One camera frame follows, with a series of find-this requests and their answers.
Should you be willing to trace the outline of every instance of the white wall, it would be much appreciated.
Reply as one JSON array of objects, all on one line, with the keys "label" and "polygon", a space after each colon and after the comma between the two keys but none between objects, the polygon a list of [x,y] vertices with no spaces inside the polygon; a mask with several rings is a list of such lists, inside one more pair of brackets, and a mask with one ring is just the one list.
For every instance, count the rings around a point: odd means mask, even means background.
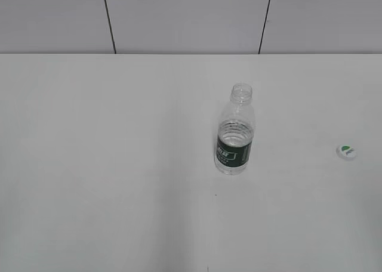
[{"label": "white wall", "polygon": [[[117,53],[257,53],[268,0],[107,0]],[[382,0],[271,0],[261,53],[382,52]],[[0,0],[0,53],[113,53],[104,0]]]},{"label": "white wall", "polygon": [[0,53],[112,53],[103,0],[0,0]]},{"label": "white wall", "polygon": [[262,53],[382,52],[382,0],[271,0]]}]

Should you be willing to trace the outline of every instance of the white bottle cap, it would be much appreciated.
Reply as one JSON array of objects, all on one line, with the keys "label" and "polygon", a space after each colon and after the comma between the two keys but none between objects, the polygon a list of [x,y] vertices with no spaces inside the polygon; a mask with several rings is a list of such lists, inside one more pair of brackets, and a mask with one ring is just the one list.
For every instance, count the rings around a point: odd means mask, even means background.
[{"label": "white bottle cap", "polygon": [[356,150],[349,145],[338,146],[336,152],[344,160],[353,160],[357,156]]}]

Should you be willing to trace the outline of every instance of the white table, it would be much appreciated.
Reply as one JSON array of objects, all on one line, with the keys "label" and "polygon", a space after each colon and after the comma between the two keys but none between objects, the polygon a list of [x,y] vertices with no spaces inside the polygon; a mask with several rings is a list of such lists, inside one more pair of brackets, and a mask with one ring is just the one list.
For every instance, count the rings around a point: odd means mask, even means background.
[{"label": "white table", "polygon": [[[382,55],[0,55],[0,73],[1,272],[382,271]],[[227,177],[235,82],[257,129]]]}]

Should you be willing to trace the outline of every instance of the bottle neck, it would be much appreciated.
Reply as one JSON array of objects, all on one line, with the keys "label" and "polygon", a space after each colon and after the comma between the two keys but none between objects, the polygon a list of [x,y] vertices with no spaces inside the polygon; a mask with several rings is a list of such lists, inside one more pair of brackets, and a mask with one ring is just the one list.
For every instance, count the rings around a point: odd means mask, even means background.
[{"label": "bottle neck", "polygon": [[231,102],[235,105],[246,106],[252,102],[252,88],[245,83],[238,83],[232,88]]}]

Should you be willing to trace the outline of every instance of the clear plastic bottle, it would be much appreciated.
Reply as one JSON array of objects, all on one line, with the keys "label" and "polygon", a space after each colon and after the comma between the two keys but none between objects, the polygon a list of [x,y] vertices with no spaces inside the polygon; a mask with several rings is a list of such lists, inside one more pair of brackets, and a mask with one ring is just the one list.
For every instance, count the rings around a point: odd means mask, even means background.
[{"label": "clear plastic bottle", "polygon": [[251,102],[252,88],[238,83],[232,88],[230,102],[219,118],[215,165],[227,175],[240,174],[248,164],[255,131]]}]

